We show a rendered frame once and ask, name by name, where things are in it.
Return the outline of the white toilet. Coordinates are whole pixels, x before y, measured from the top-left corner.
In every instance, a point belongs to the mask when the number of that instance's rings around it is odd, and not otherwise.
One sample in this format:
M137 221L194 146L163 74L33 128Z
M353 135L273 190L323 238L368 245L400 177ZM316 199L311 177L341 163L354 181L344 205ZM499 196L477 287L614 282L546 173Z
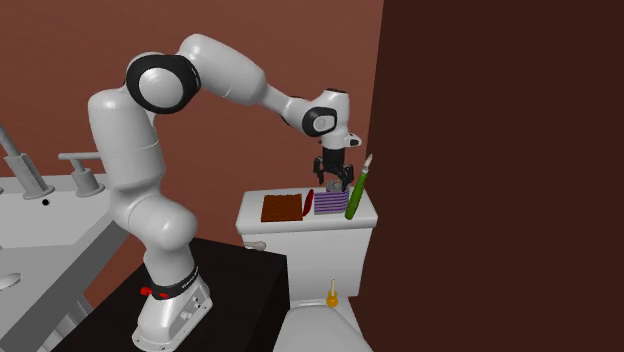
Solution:
M266 195L301 194L306 188L244 193L236 221L249 249L287 257L290 310L273 352L373 352L349 302L359 294L364 261L378 214L364 193L352 220L341 213L309 213L301 221L262 222ZM331 279L338 305L326 305Z

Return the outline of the purple striped box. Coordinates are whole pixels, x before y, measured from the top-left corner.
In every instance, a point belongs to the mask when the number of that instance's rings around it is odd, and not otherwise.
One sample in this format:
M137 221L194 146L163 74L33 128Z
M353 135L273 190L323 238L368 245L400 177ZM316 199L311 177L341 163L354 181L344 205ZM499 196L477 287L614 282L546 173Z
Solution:
M349 202L349 191L318 192L314 195L313 211L315 215L342 213Z

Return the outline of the brown square mat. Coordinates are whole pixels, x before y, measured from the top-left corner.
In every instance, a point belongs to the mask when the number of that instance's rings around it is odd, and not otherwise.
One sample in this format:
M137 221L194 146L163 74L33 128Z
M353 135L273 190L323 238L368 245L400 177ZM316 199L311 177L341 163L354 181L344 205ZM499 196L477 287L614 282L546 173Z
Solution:
M266 195L263 199L260 220L262 222L301 221L302 210L301 194Z

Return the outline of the green brush with white tip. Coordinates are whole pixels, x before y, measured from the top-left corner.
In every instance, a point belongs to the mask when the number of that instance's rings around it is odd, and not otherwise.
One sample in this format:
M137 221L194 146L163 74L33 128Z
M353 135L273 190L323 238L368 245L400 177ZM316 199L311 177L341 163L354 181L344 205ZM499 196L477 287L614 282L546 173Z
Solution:
M360 176L358 178L356 185L353 188L353 191L351 193L351 196L349 198L349 202L345 211L345 218L347 220L352 220L355 217L362 195L365 190L365 183L366 183L366 179L370 170L372 160L373 160L372 154L369 154L367 158L365 159Z

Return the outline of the grey sink vanity with faucets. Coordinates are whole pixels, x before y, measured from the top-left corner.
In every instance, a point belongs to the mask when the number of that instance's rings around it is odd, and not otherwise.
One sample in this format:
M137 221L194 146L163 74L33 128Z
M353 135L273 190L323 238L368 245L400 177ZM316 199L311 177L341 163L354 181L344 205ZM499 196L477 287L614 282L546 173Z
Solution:
M128 234L111 218L106 178L61 153L70 175L42 176L0 125L12 176L0 178L0 352L51 352L93 310L85 290Z

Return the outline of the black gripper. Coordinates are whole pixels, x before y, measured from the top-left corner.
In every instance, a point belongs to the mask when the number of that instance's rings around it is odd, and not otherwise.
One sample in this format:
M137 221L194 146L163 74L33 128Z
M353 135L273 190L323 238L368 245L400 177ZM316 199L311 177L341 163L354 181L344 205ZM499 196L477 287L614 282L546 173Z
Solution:
M322 148L322 158L316 157L313 162L313 173L317 176L320 185L324 183L324 172L334 175L340 174L342 191L354 181L352 164L344 165L345 149Z

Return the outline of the black robot stand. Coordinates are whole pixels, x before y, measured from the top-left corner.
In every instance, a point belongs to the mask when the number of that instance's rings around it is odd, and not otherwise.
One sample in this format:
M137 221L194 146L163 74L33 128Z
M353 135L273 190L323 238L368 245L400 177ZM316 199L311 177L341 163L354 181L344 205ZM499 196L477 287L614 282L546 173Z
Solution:
M175 352L273 352L290 309L287 257L195 238L213 307ZM149 284L138 267L52 352L142 352L131 341Z

